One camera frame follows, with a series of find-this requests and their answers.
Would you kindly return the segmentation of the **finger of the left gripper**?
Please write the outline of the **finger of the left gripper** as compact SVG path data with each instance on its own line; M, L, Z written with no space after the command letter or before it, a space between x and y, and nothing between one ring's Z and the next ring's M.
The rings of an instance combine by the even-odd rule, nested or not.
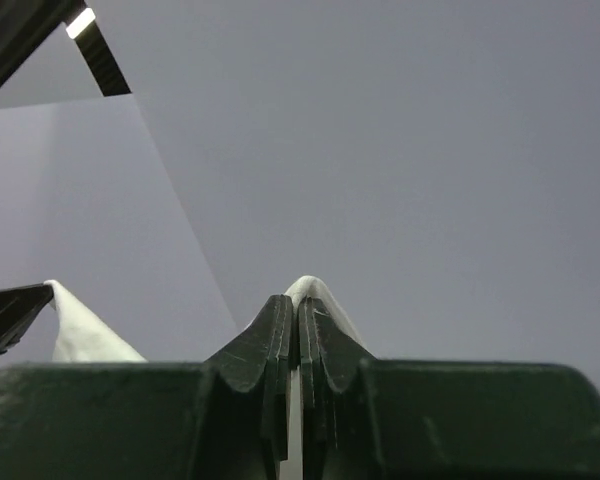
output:
M0 290L0 356L20 342L53 298L53 288L46 284Z

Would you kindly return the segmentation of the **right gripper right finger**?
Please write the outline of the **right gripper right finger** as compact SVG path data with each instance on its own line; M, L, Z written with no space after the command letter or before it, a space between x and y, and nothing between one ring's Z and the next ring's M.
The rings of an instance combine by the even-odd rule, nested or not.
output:
M600 479L600 394L559 364L379 359L297 313L307 479Z

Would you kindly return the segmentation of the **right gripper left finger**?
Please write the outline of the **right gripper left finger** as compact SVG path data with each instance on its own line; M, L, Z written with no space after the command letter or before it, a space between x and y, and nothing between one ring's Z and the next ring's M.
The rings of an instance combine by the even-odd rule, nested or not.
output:
M1 369L0 479L277 478L292 323L274 295L202 363Z

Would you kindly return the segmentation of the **white t-shirt with flower print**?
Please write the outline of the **white t-shirt with flower print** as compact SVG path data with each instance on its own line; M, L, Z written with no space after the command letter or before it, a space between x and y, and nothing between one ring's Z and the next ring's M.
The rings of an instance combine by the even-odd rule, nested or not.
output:
M145 360L61 283L47 280L44 284L52 288L54 299L51 301L51 306L59 319L59 331L52 354L54 362L143 362ZM322 301L339 329L359 345L364 344L356 326L320 278L304 275L286 290L285 295L291 298L294 310L297 310L301 301L308 297ZM301 387L297 369L293 369L291 373L288 412L290 434L288 458L280 463L279 477L294 480L303 477Z

